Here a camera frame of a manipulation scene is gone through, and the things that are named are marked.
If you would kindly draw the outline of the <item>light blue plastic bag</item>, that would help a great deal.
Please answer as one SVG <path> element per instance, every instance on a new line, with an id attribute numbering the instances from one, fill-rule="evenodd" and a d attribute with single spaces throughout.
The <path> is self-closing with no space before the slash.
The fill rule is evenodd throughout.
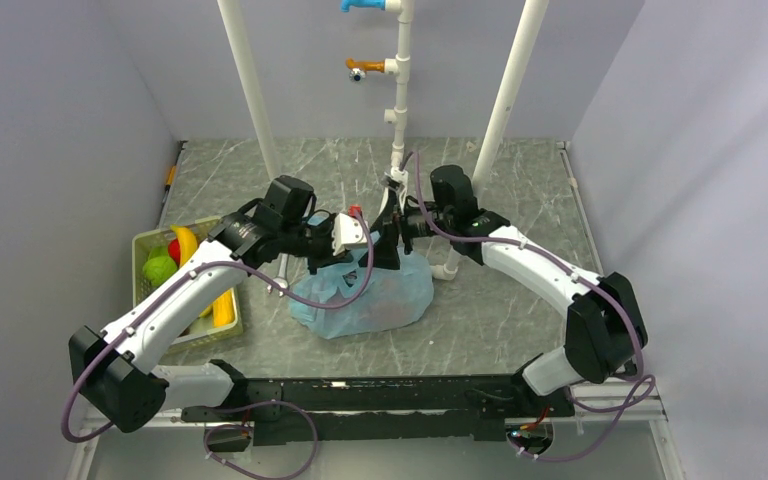
<path id="1" fill-rule="evenodd" d="M 305 275 L 292 287 L 290 316 L 324 339 L 398 329 L 416 323 L 434 298 L 431 267 L 421 254 L 399 252 L 400 268 L 375 268 L 366 287 L 367 250 Z"/>

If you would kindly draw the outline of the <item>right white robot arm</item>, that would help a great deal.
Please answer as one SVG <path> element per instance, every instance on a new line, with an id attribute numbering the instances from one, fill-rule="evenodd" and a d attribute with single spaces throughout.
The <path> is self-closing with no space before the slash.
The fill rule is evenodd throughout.
<path id="1" fill-rule="evenodd" d="M 543 249 L 508 219 L 480 207 L 470 179 L 457 165 L 433 170 L 429 202 L 420 196 L 408 201 L 408 178 L 398 167 L 384 177 L 385 194 L 372 227 L 380 235 L 376 266 L 395 269 L 399 247 L 410 249 L 417 238 L 440 236 L 461 256 L 507 275 L 565 318 L 562 345 L 528 361 L 520 373 L 523 380 L 512 386 L 517 411 L 534 415 L 548 404 L 550 394 L 580 382 L 601 384 L 618 374 L 629 380 L 641 377 L 641 371 L 625 371 L 628 362 L 643 366 L 648 342 L 626 277 L 601 276 Z"/>

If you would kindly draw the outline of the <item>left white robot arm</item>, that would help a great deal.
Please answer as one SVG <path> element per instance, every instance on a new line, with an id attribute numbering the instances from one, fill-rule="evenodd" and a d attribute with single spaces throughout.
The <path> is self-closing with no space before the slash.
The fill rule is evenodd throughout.
<path id="1" fill-rule="evenodd" d="M 144 426 L 157 413 L 209 408 L 218 417 L 239 417 L 249 399 L 245 376 L 224 361 L 202 366 L 165 366 L 160 360 L 173 341 L 222 294 L 255 276 L 274 289 L 279 284 L 260 268 L 282 254 L 312 267 L 344 260 L 350 249 L 366 247 L 370 231 L 361 213 L 332 213 L 316 225 L 308 210 L 314 190 L 282 175 L 265 197 L 223 216 L 181 267 L 144 301 L 96 332 L 89 327 L 69 340 L 73 386 L 61 417 L 63 436 L 90 440 L 70 429 L 77 398 L 99 410 L 124 433 Z"/>

